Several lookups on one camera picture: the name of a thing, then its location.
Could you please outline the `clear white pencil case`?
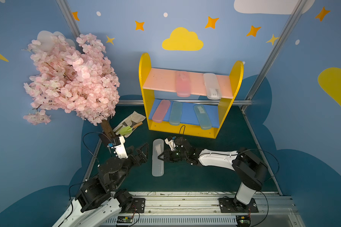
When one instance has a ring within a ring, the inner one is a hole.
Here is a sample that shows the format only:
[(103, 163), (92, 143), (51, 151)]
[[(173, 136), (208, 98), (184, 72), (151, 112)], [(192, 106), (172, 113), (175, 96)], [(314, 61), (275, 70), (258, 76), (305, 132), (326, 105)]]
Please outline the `clear white pencil case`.
[(152, 175), (154, 177), (160, 177), (164, 174), (164, 161), (158, 159), (158, 156), (164, 152), (164, 141), (162, 139), (156, 139), (153, 141), (152, 152)]

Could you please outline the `pink pencil case shelf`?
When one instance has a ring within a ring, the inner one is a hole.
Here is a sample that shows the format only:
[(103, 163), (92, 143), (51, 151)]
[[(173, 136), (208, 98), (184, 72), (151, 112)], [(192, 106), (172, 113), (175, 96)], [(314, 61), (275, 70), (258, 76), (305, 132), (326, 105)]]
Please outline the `pink pencil case shelf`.
[(161, 123), (164, 120), (170, 105), (171, 101), (162, 100), (154, 112), (152, 120), (156, 123)]
[(191, 95), (189, 72), (176, 71), (176, 93), (179, 97)]

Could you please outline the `white pencil case with label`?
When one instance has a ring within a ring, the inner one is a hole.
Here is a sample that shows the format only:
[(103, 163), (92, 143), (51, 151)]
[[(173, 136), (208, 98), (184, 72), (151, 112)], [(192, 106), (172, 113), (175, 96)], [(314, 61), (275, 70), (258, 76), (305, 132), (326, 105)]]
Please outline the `white pencil case with label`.
[(203, 78), (207, 98), (210, 100), (220, 100), (222, 97), (222, 93), (217, 76), (213, 73), (204, 73)]

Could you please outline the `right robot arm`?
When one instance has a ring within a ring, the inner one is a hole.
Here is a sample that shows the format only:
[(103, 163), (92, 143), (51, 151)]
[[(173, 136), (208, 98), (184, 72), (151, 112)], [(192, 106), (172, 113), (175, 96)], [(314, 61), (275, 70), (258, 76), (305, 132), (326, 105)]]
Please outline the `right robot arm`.
[(169, 148), (157, 155), (161, 161), (175, 163), (184, 160), (192, 166), (216, 166), (235, 171), (241, 180), (232, 202), (235, 209), (246, 209), (266, 181), (267, 165), (252, 149), (213, 151), (194, 148), (184, 137), (168, 137), (165, 143)]

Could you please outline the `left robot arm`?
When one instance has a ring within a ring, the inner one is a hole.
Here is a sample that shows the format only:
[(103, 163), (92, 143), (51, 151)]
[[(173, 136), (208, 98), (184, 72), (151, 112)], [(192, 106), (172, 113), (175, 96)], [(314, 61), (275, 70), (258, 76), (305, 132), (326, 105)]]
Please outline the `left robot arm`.
[(134, 198), (120, 186), (135, 166), (141, 166), (148, 160), (148, 143), (134, 149), (129, 147), (127, 158), (111, 157), (99, 166), (98, 173), (82, 182), (70, 206), (54, 224), (55, 227), (99, 227), (109, 218), (120, 213), (129, 213), (121, 218), (121, 224), (135, 224), (135, 215), (145, 211), (145, 199)]

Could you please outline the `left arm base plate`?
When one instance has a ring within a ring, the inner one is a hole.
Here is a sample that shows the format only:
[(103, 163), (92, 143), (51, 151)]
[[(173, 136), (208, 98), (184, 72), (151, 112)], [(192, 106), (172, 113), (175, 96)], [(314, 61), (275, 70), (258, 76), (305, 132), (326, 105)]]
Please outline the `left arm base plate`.
[(125, 206), (122, 207), (122, 213), (134, 213), (138, 212), (140, 214), (145, 211), (145, 198), (133, 198), (126, 202)]

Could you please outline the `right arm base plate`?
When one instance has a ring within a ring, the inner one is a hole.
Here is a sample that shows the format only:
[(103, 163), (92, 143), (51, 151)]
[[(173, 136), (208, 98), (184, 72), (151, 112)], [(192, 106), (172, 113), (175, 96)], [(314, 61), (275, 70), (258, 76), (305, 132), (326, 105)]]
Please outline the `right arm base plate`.
[(218, 199), (219, 208), (222, 213), (258, 213), (258, 207), (254, 198), (245, 205), (236, 198), (222, 197)]

